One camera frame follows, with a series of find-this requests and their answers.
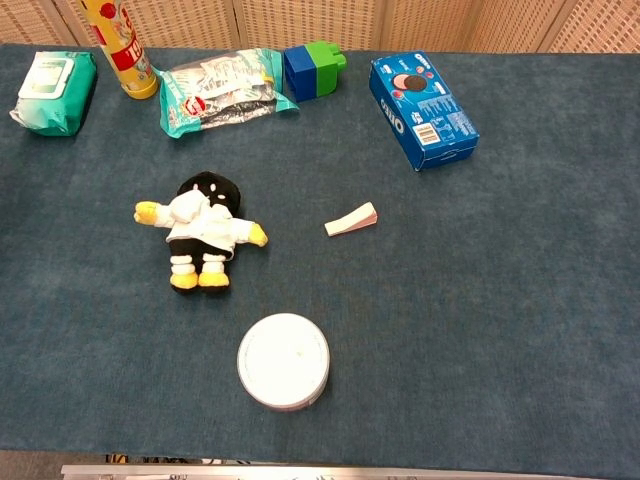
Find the stuffed toy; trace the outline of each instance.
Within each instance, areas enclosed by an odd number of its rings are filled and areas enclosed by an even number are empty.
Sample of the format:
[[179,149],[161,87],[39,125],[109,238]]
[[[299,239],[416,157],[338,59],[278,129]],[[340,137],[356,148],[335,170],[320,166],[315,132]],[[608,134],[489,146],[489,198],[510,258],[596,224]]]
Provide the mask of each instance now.
[[143,225],[171,229],[166,241],[174,290],[187,293],[200,287],[218,292],[229,287],[224,262],[233,259],[236,244],[263,247],[268,242],[260,225],[235,218],[239,208],[240,191],[233,182],[201,172],[182,184],[169,205],[137,203],[133,218]]

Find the blue box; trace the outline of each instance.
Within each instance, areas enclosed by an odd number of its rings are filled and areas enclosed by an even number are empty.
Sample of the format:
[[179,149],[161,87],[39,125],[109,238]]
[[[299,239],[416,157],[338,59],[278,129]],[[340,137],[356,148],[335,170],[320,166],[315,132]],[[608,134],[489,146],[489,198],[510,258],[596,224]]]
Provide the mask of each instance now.
[[416,171],[476,147],[478,132],[423,51],[374,60],[369,88]]

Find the snack bag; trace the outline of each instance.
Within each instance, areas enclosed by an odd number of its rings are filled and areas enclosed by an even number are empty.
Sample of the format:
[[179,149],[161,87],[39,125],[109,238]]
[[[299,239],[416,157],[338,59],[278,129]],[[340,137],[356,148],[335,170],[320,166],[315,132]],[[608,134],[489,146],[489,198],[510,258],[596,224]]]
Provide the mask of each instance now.
[[239,50],[158,74],[160,126],[173,138],[298,108],[282,94],[275,50]]

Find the toy block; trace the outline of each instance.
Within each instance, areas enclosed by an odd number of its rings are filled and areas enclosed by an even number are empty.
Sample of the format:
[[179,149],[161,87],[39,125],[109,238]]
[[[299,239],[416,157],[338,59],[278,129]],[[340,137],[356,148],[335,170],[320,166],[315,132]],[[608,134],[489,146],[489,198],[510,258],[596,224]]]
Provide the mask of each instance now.
[[328,95],[347,59],[335,43],[313,42],[284,51],[285,76],[297,102]]

